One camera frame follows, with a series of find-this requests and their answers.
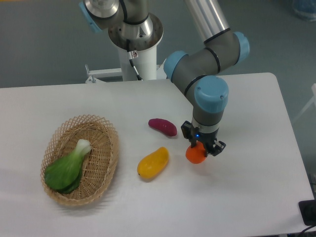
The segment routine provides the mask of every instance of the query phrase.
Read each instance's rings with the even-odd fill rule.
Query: blue joint cap
[[[176,68],[181,58],[183,58],[183,56],[185,55],[187,55],[187,53],[184,51],[175,51],[170,54],[169,57],[167,57],[163,66],[163,70],[167,74],[171,82],[174,69]]]
[[[239,45],[240,45],[240,52],[239,52],[239,58],[238,62],[241,62],[244,60],[246,57],[248,57],[250,53],[250,45],[248,39],[243,35],[241,32],[234,32],[234,34],[237,36],[239,40]]]
[[[197,104],[208,113],[223,111],[228,102],[228,85],[216,76],[205,76],[195,86],[194,97]]]
[[[99,33],[99,32],[102,32],[102,30],[98,27],[98,25],[94,22],[94,20],[91,18],[91,16],[89,15],[87,9],[85,9],[85,6],[83,4],[83,2],[80,2],[79,3],[79,7],[86,19],[86,21],[88,22],[91,30],[94,32],[94,33]]]

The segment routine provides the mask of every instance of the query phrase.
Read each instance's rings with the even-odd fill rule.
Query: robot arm
[[[214,75],[242,61],[249,54],[249,42],[242,33],[233,33],[216,0],[185,0],[205,48],[188,55],[171,54],[164,70],[193,105],[192,122],[181,126],[191,142],[203,143],[205,156],[218,155],[226,144],[217,141],[219,122],[228,101],[226,82]]]
[[[217,132],[229,90],[226,82],[214,75],[246,58],[249,42],[242,33],[231,31],[217,0],[184,2],[205,48],[190,56],[174,52],[166,59],[164,71],[193,105],[192,121],[181,126],[184,137],[191,147],[202,142],[205,156],[216,156],[226,146],[217,141]],[[133,48],[142,50],[148,46],[145,42],[162,37],[162,32],[161,36],[154,33],[160,26],[156,27],[150,18],[148,0],[83,0],[80,7],[93,29],[100,31],[120,24],[118,34],[123,46],[127,40]]]

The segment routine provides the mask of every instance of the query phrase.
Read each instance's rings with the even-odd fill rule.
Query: gray floor
[[[0,87],[83,83],[85,64],[91,70],[119,67],[107,33],[90,31],[78,2],[0,2]],[[316,83],[316,22],[294,15],[290,0],[219,2],[231,29],[251,44],[250,56],[222,74],[275,74],[293,119]],[[194,53],[203,47],[182,0],[150,0],[150,9],[164,25],[158,63],[176,50]],[[293,125],[308,173],[316,173],[315,118],[310,108]]]

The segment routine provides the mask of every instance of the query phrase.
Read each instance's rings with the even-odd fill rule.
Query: toy fruit
[[[176,126],[169,122],[168,120],[161,119],[161,118],[153,118],[148,121],[148,125],[151,128],[154,128],[160,132],[162,132],[164,135],[173,137],[177,135],[177,128]]]
[[[191,146],[189,146],[187,148],[186,157],[193,164],[202,163],[206,159],[203,143],[197,141],[195,147],[191,148]]]
[[[168,161],[169,152],[167,148],[160,147],[139,162],[137,172],[144,179],[154,178],[166,167]]]

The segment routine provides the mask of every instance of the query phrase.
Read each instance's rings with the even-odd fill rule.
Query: purple sweet potato
[[[148,125],[160,132],[164,135],[173,137],[177,135],[177,128],[176,126],[169,122],[168,120],[161,119],[161,118],[153,118],[148,121]]]

